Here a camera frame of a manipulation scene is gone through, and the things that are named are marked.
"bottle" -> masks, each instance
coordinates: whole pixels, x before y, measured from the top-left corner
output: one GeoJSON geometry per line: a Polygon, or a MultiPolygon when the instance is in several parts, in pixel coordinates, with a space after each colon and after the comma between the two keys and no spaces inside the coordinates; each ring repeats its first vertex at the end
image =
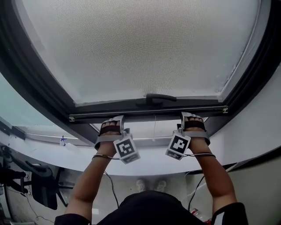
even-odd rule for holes
{"type": "Polygon", "coordinates": [[[204,215],[202,212],[200,212],[198,209],[192,209],[191,210],[191,214],[196,216],[199,220],[201,220],[202,222],[206,223],[206,224],[211,224],[211,218],[207,217],[206,215],[204,215]]]}

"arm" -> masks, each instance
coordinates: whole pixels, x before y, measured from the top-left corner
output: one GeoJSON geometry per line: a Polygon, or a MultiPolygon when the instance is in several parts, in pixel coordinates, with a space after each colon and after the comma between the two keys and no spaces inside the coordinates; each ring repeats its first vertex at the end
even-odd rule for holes
{"type": "MultiPolygon", "coordinates": [[[[188,128],[187,131],[202,131],[200,128],[188,128]]],[[[194,153],[211,153],[204,138],[192,138],[190,150],[194,153]]],[[[237,202],[232,181],[221,166],[212,156],[196,157],[205,176],[207,187],[213,198],[213,213],[220,208],[237,202]]]]}
{"type": "MultiPolygon", "coordinates": [[[[116,151],[113,142],[103,142],[97,154],[113,157],[116,151]]],[[[92,206],[101,178],[110,159],[96,157],[82,173],[72,191],[65,214],[78,214],[92,221],[92,206]]]]}

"window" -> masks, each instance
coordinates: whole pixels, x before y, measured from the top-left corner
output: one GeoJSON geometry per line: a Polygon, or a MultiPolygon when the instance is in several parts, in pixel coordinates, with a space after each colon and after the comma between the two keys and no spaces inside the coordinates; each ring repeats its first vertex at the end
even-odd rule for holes
{"type": "Polygon", "coordinates": [[[280,63],[280,5],[1,2],[0,71],[44,116],[90,144],[92,124],[120,114],[131,127],[153,127],[155,116],[169,124],[189,111],[209,117],[213,134],[280,63]]]}

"hand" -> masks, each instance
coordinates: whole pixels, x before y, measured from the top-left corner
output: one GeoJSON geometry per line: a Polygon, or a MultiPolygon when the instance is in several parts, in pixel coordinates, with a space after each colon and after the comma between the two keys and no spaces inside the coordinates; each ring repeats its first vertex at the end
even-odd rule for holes
{"type": "MultiPolygon", "coordinates": [[[[103,123],[101,128],[104,128],[107,126],[120,126],[120,121],[118,121],[117,123],[115,121],[103,123]]],[[[108,131],[108,132],[102,134],[101,136],[108,136],[108,135],[120,135],[120,133],[108,131]]],[[[101,142],[100,148],[98,149],[97,154],[113,157],[116,154],[116,150],[115,150],[113,142],[101,142]]]]}
{"type": "MultiPolygon", "coordinates": [[[[197,117],[185,117],[184,121],[190,121],[190,120],[196,120],[200,121],[203,123],[203,120],[201,118],[197,117]]],[[[190,127],[185,129],[184,131],[195,131],[195,132],[205,132],[203,129],[199,127],[190,127]]],[[[205,138],[191,138],[190,144],[189,144],[189,149],[194,153],[211,153],[211,150],[209,149],[205,138]]]]}

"wrist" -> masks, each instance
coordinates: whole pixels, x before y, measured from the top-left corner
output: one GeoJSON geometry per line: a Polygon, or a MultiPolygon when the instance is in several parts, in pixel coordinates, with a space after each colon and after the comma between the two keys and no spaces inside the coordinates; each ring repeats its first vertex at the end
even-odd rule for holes
{"type": "Polygon", "coordinates": [[[212,153],[204,138],[192,138],[189,144],[189,149],[194,154],[212,153]]]}
{"type": "Polygon", "coordinates": [[[116,154],[113,142],[102,142],[97,154],[113,157],[116,154]]]}

